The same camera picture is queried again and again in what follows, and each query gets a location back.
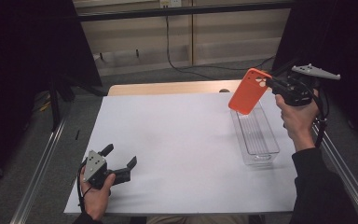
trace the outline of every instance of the white table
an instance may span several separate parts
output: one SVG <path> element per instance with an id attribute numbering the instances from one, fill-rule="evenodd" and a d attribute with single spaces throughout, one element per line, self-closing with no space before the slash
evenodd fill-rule
<path id="1" fill-rule="evenodd" d="M 268 91 L 260 100 L 281 149 L 269 168 L 244 164 L 227 106 L 231 95 L 104 97 L 85 157 L 89 150 L 100 151 L 112 143 L 115 149 L 106 157 L 108 169 L 125 167 L 133 156 L 138 159 L 131 182 L 111 188 L 106 213 L 167 216 L 292 211 L 296 170 L 291 155 L 295 149 L 282 127 L 273 94 Z M 64 212 L 79 213 L 77 205 L 73 188 Z"/>

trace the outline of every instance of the wall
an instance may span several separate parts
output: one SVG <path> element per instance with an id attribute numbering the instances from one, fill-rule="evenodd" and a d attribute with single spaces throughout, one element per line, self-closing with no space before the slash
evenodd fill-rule
<path id="1" fill-rule="evenodd" d="M 159 8 L 159 1 L 78 7 L 78 14 Z M 213 6 L 249 3 L 248 0 L 183 0 L 182 6 Z M 289 9 L 171 16 L 170 51 L 181 65 L 230 62 L 274 55 L 281 40 Z M 82 22 L 91 51 L 95 54 L 137 49 L 167 48 L 165 18 Z"/>

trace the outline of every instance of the clear plastic container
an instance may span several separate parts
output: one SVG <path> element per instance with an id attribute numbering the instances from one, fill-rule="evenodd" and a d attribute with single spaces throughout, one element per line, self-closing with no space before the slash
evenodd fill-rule
<path id="1" fill-rule="evenodd" d="M 280 152 L 260 103 L 249 115 L 231 110 L 235 131 L 245 164 L 271 164 Z"/>

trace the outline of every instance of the phone case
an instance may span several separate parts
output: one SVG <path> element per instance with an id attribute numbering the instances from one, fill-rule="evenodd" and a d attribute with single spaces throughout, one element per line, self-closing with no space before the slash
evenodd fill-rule
<path id="1" fill-rule="evenodd" d="M 267 78 L 271 78 L 271 75 L 255 68 L 249 69 L 231 97 L 228 107 L 243 115 L 251 113 L 268 88 Z"/>

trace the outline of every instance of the aluminum rail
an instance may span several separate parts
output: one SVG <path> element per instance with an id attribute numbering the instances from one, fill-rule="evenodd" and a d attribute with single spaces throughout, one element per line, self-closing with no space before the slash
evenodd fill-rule
<path id="1" fill-rule="evenodd" d="M 291 8 L 295 1 L 247 3 L 236 5 L 207 6 L 207 7 L 170 7 L 155 8 L 133 11 L 104 12 L 104 13 L 82 13 L 76 17 L 77 21 L 111 21 L 122 19 L 135 19 L 147 17 L 164 17 L 179 15 L 195 15 L 207 13 L 256 11 Z"/>
<path id="2" fill-rule="evenodd" d="M 10 221 L 10 224 L 23 224 L 28 218 L 28 215 L 34 203 L 34 199 L 36 198 L 40 185 L 45 176 L 46 170 L 48 169 L 48 165 L 51 160 L 51 157 L 60 140 L 62 130 L 67 121 L 67 115 L 69 114 L 70 109 L 71 107 L 69 107 L 68 111 L 66 112 L 66 116 L 62 118 L 61 122 L 59 123 L 55 131 L 51 133 L 50 138 L 48 140 L 48 144 L 45 147 L 43 155 L 35 169 L 34 175 L 28 185 L 27 190 L 22 196 L 21 202 L 17 207 L 17 210 L 14 213 L 13 218 Z"/>
<path id="3" fill-rule="evenodd" d="M 312 129 L 315 133 L 319 132 L 316 126 L 313 126 Z M 351 172 L 345 161 L 339 155 L 337 148 L 333 145 L 333 142 L 330 140 L 327 133 L 324 133 L 322 147 L 324 148 L 324 151 L 326 152 L 327 156 L 330 158 L 330 161 L 336 167 L 337 172 L 342 179 L 342 182 L 344 182 L 349 194 L 356 202 L 358 207 L 358 181 L 354 177 L 353 173 Z"/>

